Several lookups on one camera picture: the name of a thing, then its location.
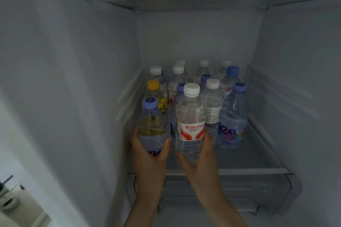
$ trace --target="bottle cap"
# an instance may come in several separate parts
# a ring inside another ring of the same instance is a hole
[[[218,89],[220,81],[218,79],[207,79],[206,87],[208,89]]]
[[[143,108],[156,109],[158,107],[158,100],[155,97],[147,97],[143,100]]]
[[[152,66],[150,67],[150,72],[152,75],[160,75],[162,74],[161,66]]]
[[[227,75],[239,75],[239,67],[237,66],[229,66],[228,69],[226,69]]]
[[[236,83],[233,85],[233,91],[235,92],[246,92],[247,88],[248,85],[244,83]]]
[[[204,83],[206,83],[207,82],[207,80],[208,79],[211,79],[212,77],[211,77],[211,75],[209,75],[209,74],[203,74],[203,75],[201,75],[201,81],[202,82],[204,82]]]
[[[177,61],[176,61],[176,64],[179,65],[179,66],[184,67],[185,64],[186,64],[186,61],[184,61],[184,60],[177,60]]]
[[[184,92],[185,96],[197,97],[197,96],[199,96],[200,86],[198,84],[195,84],[195,83],[185,84],[185,86],[183,87],[183,92]]]
[[[183,93],[183,87],[185,86],[185,83],[180,83],[177,85],[176,90],[177,92]]]
[[[232,61],[229,61],[229,60],[221,61],[221,65],[224,67],[229,67],[231,64],[232,64]]]
[[[182,73],[183,73],[183,66],[174,65],[174,66],[173,66],[173,72],[174,72],[175,74],[182,74]]]
[[[148,80],[147,81],[147,89],[148,90],[157,90],[160,88],[159,81],[156,79]]]
[[[208,66],[208,60],[200,60],[199,66],[201,67],[207,67]]]

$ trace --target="forearm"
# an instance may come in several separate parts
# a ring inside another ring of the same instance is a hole
[[[234,205],[223,196],[205,209],[217,227],[247,227]]]
[[[151,227],[155,211],[148,199],[137,197],[123,227]]]

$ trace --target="purple bottle cap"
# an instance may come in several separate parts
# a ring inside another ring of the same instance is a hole
[[[158,107],[158,100],[155,97],[147,97],[143,100],[143,108],[155,109]]]
[[[244,83],[236,83],[233,85],[233,91],[235,92],[246,92],[247,88],[248,85]]]
[[[229,66],[228,69],[226,69],[227,75],[239,75],[239,67],[237,66]]]
[[[185,86],[186,83],[180,83],[177,85],[176,90],[177,92],[183,92],[183,87]]]
[[[204,83],[207,82],[207,79],[211,79],[211,78],[212,78],[212,77],[211,77],[211,75],[209,75],[209,74],[203,74],[203,75],[201,75],[201,81],[204,82]]]

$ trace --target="plastic bottle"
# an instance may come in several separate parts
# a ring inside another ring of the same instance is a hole
[[[173,99],[177,93],[177,86],[180,83],[187,83],[187,79],[183,73],[183,66],[174,65],[173,66],[173,75],[168,83],[168,95],[169,95],[169,104],[173,103]]]
[[[200,81],[200,84],[199,84],[199,86],[200,86],[200,92],[202,92],[203,89],[205,88],[207,80],[208,80],[208,79],[211,79],[211,78],[212,78],[212,76],[209,75],[209,74],[203,74],[203,75],[201,76],[201,81]]]
[[[183,67],[183,74],[186,77],[186,83],[188,83],[188,74],[187,74],[187,71],[185,69],[186,61],[184,61],[184,60],[177,60],[176,64]]]
[[[184,98],[183,94],[183,87],[185,83],[180,83],[177,86],[177,93],[174,97],[173,103],[169,106],[169,118],[170,118],[170,134],[172,135],[173,140],[175,141],[175,132],[176,132],[176,115],[175,115],[175,108],[176,105]]]
[[[229,66],[226,69],[226,75],[220,81],[220,90],[223,93],[224,100],[226,100],[227,96],[232,92],[233,85],[235,83],[240,83],[238,78],[239,75],[239,67],[237,66]]]
[[[246,84],[234,84],[221,109],[218,137],[223,148],[237,148],[243,139],[250,110],[246,89]]]
[[[200,84],[201,82],[201,76],[203,74],[211,74],[208,69],[208,60],[200,60],[199,61],[199,67],[194,73],[193,77],[193,83]]]
[[[152,74],[152,79],[156,79],[159,81],[160,91],[168,100],[168,87],[165,79],[162,76],[162,68],[161,66],[152,66],[150,67],[150,73]]]
[[[219,83],[218,79],[208,79],[206,88],[200,93],[201,103],[206,111],[205,127],[212,137],[213,144],[218,135],[220,110],[224,102]]]
[[[158,100],[147,97],[143,100],[144,110],[141,113],[138,134],[143,147],[153,156],[158,156],[167,135],[167,123],[158,109]]]
[[[216,78],[221,81],[224,76],[226,76],[226,70],[228,69],[228,67],[231,65],[231,61],[227,61],[227,60],[223,60],[221,61],[221,66],[216,74]]]
[[[199,98],[198,84],[185,84],[184,98],[176,106],[175,150],[184,154],[194,164],[202,147],[205,111]]]
[[[164,115],[165,119],[167,119],[168,113],[168,103],[164,94],[160,91],[159,81],[156,79],[147,81],[147,91],[144,95],[144,98],[147,97],[156,97],[158,99],[158,108]]]

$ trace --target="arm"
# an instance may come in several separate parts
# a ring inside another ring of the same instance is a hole
[[[123,227],[150,227],[160,201],[166,177],[166,160],[172,142],[171,138],[166,139],[160,154],[153,157],[142,146],[137,128],[134,129],[130,140],[139,190]]]
[[[218,177],[212,138],[207,130],[204,132],[202,150],[196,165],[191,165],[179,152],[176,152],[176,156],[200,203],[215,224],[218,227],[247,227],[234,205],[224,196]]]

